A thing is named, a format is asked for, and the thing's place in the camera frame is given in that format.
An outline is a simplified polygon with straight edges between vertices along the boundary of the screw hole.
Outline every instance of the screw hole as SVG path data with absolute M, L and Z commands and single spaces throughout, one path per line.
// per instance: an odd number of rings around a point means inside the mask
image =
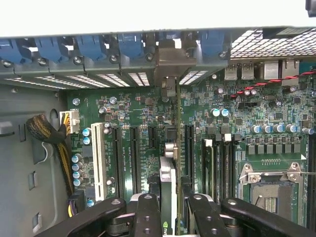
M 213 228 L 211 231 L 212 231 L 213 235 L 218 235 L 218 230 L 217 229 Z
M 143 232 L 144 232 L 145 234 L 149 234 L 149 233 L 150 233 L 150 229 L 149 229 L 149 228 L 146 228 L 146 229 L 143 230 Z

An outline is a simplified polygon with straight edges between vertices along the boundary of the motherboard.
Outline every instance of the motherboard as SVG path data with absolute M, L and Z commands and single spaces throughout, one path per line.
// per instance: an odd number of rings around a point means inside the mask
M 314 132 L 314 79 L 253 87 L 232 97 L 254 81 L 226 80 L 224 74 L 181 86 L 180 118 L 176 97 L 162 97 L 160 88 L 68 91 L 68 109 L 80 119 L 80 133 L 71 137 L 74 185 L 85 191 L 87 207 L 106 197 L 129 201 L 149 192 L 180 119 L 181 175 L 191 178 L 195 193 L 217 203 L 237 197 L 305 226 L 308 177 L 302 174 Z

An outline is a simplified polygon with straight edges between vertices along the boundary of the metal mesh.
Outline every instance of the metal mesh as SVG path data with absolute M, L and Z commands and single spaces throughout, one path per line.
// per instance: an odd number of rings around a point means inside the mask
M 316 28 L 291 39 L 263 39 L 262 30 L 249 30 L 232 46 L 232 59 L 312 56 L 316 55 Z

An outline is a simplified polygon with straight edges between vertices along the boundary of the white pci slot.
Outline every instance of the white pci slot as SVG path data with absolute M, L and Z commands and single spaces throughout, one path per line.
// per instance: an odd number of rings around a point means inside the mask
M 103 201 L 107 196 L 103 123 L 97 122 L 91 124 L 91 132 L 95 200 Z

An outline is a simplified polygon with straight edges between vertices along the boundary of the cable bundle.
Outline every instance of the cable bundle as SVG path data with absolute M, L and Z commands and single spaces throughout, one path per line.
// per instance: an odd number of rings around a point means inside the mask
M 42 142 L 50 143 L 55 147 L 62 164 L 67 194 L 71 196 L 74 193 L 74 186 L 71 175 L 70 157 L 65 142 L 70 133 L 69 114 L 66 113 L 63 115 L 62 124 L 58 131 L 48 122 L 44 114 L 28 119 L 26 126 L 33 137 Z

